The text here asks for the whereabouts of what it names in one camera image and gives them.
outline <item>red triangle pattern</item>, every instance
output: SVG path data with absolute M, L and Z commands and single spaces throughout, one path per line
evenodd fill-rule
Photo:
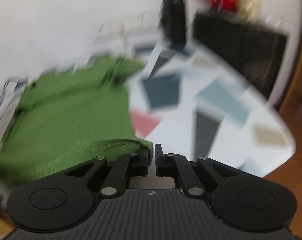
M 146 138 L 162 121 L 162 117 L 155 117 L 136 109 L 129 109 L 129 115 L 136 136 L 142 139 Z

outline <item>blue square pattern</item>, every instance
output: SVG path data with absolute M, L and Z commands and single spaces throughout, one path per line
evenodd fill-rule
M 180 79 L 176 74 L 142 80 L 152 109 L 179 104 Z
M 155 48 L 155 44 L 141 44 L 135 46 L 136 54 L 144 53 L 144 52 L 151 52 Z
M 250 114 L 250 109 L 231 95 L 217 80 L 200 91 L 196 97 L 216 106 L 241 126 L 245 124 Z
M 184 55 L 185 57 L 190 57 L 192 54 L 192 52 L 189 52 L 186 49 L 185 44 L 173 44 L 170 46 L 170 49 L 176 51 L 177 53 Z

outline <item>green t-shirt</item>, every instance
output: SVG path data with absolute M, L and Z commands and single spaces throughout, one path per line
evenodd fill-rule
M 74 75 L 41 76 L 21 95 L 0 151 L 0 177 L 18 185 L 98 156 L 112 161 L 142 147 L 153 151 L 151 142 L 135 136 L 123 85 L 141 68 L 102 57 Z

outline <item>circular pad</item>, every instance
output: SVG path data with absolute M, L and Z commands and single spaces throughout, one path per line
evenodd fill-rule
M 34 192 L 30 203 L 40 209 L 54 209 L 62 206 L 67 201 L 67 194 L 57 188 L 44 188 Z
M 269 208 L 274 203 L 274 196 L 260 188 L 249 188 L 238 194 L 238 201 L 245 207 L 251 209 Z
M 224 222 L 247 231 L 286 227 L 297 210 L 287 188 L 254 176 L 224 178 L 211 196 L 211 206 Z

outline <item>wooden floor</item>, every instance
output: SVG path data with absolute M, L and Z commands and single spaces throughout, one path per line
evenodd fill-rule
M 284 185 L 290 189 L 298 200 L 298 211 L 290 229 L 302 239 L 302 101 L 292 97 L 280 110 L 280 115 L 293 133 L 296 154 L 284 165 L 269 174 L 266 179 Z

